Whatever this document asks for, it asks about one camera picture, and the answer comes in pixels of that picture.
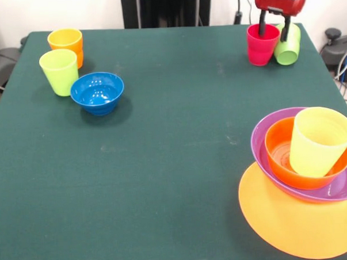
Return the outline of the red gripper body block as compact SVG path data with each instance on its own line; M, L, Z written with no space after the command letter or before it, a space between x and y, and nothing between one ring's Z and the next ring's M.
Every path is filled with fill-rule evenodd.
M255 0L255 5L260 10L285 16L296 16L299 14L306 0Z

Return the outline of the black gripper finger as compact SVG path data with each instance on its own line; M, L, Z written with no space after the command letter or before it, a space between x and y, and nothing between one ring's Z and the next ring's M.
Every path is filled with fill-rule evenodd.
M258 29L258 35L260 37L264 37L264 34L265 34L265 29L266 29L265 16L266 16L266 13L267 13L266 10L261 10L261 14L259 17L259 29Z
M288 38L288 31L289 31L289 26L291 24L290 22L290 16L285 16L283 15L284 17L284 27L282 28L281 30L281 33L280 33L280 41L283 43L285 41L287 41L287 38Z

